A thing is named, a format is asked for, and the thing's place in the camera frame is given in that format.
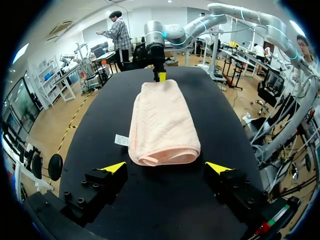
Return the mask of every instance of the yellow tape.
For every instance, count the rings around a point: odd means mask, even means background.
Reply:
[[[86,98],[83,100],[82,104],[80,105],[80,107],[79,107],[78,110],[76,111],[75,115],[73,115],[73,117],[72,117],[72,119],[71,119],[71,122],[70,122],[68,128],[65,130],[64,136],[63,136],[63,138],[62,138],[62,140],[61,140],[61,143],[60,143],[60,146],[59,146],[59,149],[58,149],[58,152],[57,152],[58,154],[59,154],[59,152],[60,152],[60,149],[61,149],[61,147],[62,147],[62,144],[64,143],[64,140],[65,140],[65,138],[66,138],[66,135],[67,135],[68,131],[69,131],[70,129],[76,129],[76,128],[78,127],[78,126],[71,126],[71,124],[72,124],[72,122],[74,121],[74,119],[76,118],[76,116],[77,116],[79,110],[81,109],[82,105],[85,103],[85,101],[87,100],[87,98],[88,98],[89,96],[90,96],[90,93],[89,93],[89,94],[86,96]]]
[[[227,168],[227,167],[224,167],[224,166],[220,166],[220,165],[217,165],[217,164],[214,164],[214,163],[211,163],[211,162],[205,162],[205,164],[208,164],[213,170],[215,170],[219,175],[221,172],[224,172],[225,170],[233,170],[231,168]]]
[[[160,82],[165,82],[166,81],[166,77],[167,77],[167,73],[166,72],[159,72]]]
[[[112,166],[107,166],[105,168],[101,168],[99,170],[107,170],[108,172],[112,172],[112,174],[114,174],[123,164],[127,164],[125,161],[117,163],[115,165]]]

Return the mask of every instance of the black and yellow floor tape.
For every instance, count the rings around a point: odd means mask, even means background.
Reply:
[[[64,143],[64,140],[65,140],[65,138],[66,138],[67,133],[69,132],[69,130],[70,130],[70,129],[76,129],[76,128],[78,127],[78,126],[71,125],[71,124],[72,124],[72,122],[75,120],[75,118],[76,118],[77,114],[79,113],[81,107],[84,105],[84,103],[86,102],[86,100],[88,99],[89,96],[90,96],[90,93],[85,97],[85,99],[84,99],[83,102],[81,103],[80,107],[78,108],[78,110],[76,111],[76,113],[73,115],[73,117],[72,117],[72,119],[71,119],[71,122],[69,123],[69,126],[68,126],[67,129],[65,130],[64,136],[63,136],[63,138],[62,138],[62,140],[61,140],[61,142],[60,142],[60,146],[59,146],[59,149],[58,149],[58,152],[57,152],[58,154],[59,154],[59,152],[60,152],[60,149],[61,149],[61,147],[62,147],[62,145],[63,145],[63,143]]]

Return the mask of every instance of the towel label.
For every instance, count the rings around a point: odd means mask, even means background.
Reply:
[[[129,146],[129,138],[126,136],[121,136],[116,134],[114,138],[114,143],[122,146]]]

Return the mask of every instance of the person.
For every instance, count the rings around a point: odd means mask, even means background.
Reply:
[[[257,43],[254,44],[254,48],[252,52],[256,55],[256,59],[260,60],[261,62],[265,62],[265,50],[262,46],[258,45]],[[262,66],[258,66],[258,70],[256,71],[256,74],[259,75],[262,71]]]
[[[123,72],[125,71],[124,64],[129,62],[129,50],[132,47],[130,36],[121,11],[114,11],[109,18],[114,22],[111,29],[97,31],[96,34],[113,39],[115,61],[120,71]]]
[[[302,35],[298,35],[296,37],[296,41],[301,53],[303,54],[303,57],[306,63],[317,70],[318,66],[315,61],[315,57],[313,56],[312,50],[309,46],[307,38],[305,38]],[[288,115],[289,115],[288,120],[292,118],[292,116],[295,114],[295,112],[299,108],[298,103],[294,103],[291,106],[290,110],[287,112],[287,114],[283,115],[283,113],[286,111],[286,109],[288,109],[288,107],[290,107],[290,105],[295,101],[296,98],[303,99],[307,94],[309,84],[307,83],[304,86],[304,83],[308,80],[308,76],[305,74],[305,72],[303,72],[301,69],[296,69],[296,72],[293,74],[292,78],[297,82],[297,86],[295,86],[293,92],[285,98],[285,100],[283,101],[283,104],[280,106],[276,114],[269,119],[268,121],[269,125],[274,124],[278,119],[279,121],[282,121]]]

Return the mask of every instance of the pink towel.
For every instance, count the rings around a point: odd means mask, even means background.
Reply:
[[[188,164],[200,142],[186,100],[174,80],[146,82],[135,99],[129,156],[138,165]]]

